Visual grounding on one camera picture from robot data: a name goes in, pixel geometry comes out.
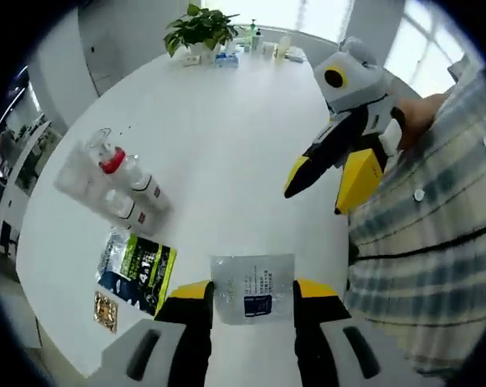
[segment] clear plastic bag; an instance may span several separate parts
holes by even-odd
[[[214,304],[228,325],[293,318],[294,255],[213,256]]]
[[[96,281],[130,305],[155,316],[164,304],[176,257],[174,248],[112,227]]]

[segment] robotic arm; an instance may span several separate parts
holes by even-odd
[[[341,42],[314,77],[334,117],[298,158],[284,195],[291,198],[345,163],[334,212],[347,213],[376,191],[388,158],[397,154],[405,118],[387,93],[384,69],[356,38]]]
[[[105,349],[88,385],[204,386],[212,351],[213,291],[211,281],[173,290],[155,321],[139,321]],[[293,309],[296,338],[291,350],[297,356],[299,387],[440,385],[410,368],[395,338],[352,318],[330,286],[294,281]]]

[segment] plaid shirt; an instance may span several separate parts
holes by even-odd
[[[416,189],[425,192],[420,202]],[[345,295],[350,313],[395,335],[420,373],[450,376],[486,327],[482,73],[458,83],[431,130],[401,155],[349,224],[359,249]]]

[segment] blue label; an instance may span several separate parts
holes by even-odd
[[[272,313],[272,296],[246,296],[244,298],[244,315],[246,317],[262,316]]]

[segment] white table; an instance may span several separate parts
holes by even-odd
[[[178,250],[169,290],[210,278],[210,255],[292,252],[296,277],[343,294],[347,220],[333,215],[340,170],[291,199],[283,187],[328,112],[308,63],[245,54],[238,69],[156,58],[99,98],[62,139],[29,201],[17,268],[42,326],[88,376],[141,318],[119,302],[118,334],[93,320],[94,281],[109,223],[56,191],[77,139],[110,127],[171,198],[155,240]],[[293,322],[226,326],[214,316],[207,385],[300,385]]]

